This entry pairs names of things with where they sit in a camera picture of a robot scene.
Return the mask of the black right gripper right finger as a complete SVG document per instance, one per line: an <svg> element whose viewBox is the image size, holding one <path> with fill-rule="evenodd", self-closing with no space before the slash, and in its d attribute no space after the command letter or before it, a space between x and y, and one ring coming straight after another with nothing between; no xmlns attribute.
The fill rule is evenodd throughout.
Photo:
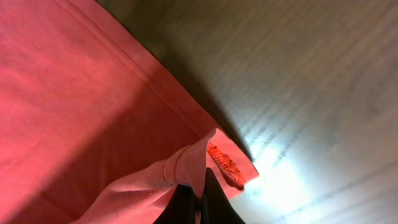
<svg viewBox="0 0 398 224"><path fill-rule="evenodd" d="M245 224L231 206L210 168L206 168L205 191L201 206L201 224Z"/></svg>

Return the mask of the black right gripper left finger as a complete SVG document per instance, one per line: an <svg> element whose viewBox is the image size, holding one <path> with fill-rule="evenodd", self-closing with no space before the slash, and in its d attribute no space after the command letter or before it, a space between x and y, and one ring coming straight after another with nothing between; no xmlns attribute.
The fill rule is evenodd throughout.
<svg viewBox="0 0 398 224"><path fill-rule="evenodd" d="M177 185L154 224L196 224L196 196L191 187Z"/></svg>

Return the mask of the red orange t-shirt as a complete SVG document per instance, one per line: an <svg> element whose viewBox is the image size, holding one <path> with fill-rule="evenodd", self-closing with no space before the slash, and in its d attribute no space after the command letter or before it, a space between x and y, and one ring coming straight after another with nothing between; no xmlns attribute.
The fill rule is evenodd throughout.
<svg viewBox="0 0 398 224"><path fill-rule="evenodd" d="M154 223L206 168L230 200L258 172L94 1L1 2L1 222Z"/></svg>

